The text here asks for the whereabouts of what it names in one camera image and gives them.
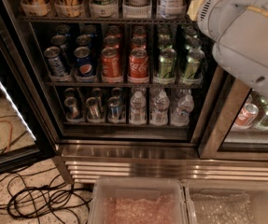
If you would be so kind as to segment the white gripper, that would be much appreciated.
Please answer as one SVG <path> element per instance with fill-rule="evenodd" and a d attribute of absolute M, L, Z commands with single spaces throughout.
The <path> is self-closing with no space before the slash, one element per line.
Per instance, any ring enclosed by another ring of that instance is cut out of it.
<path fill-rule="evenodd" d="M 192 0 L 187 14 L 192 21 L 197 21 L 200 31 L 214 41 L 236 18 L 236 10 L 230 0 Z"/>

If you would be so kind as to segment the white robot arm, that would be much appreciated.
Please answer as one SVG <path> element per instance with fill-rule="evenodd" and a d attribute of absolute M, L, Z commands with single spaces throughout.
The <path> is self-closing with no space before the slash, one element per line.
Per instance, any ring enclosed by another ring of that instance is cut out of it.
<path fill-rule="evenodd" d="M 218 64 L 268 98 L 268 0 L 193 0 L 190 7 Z"/>

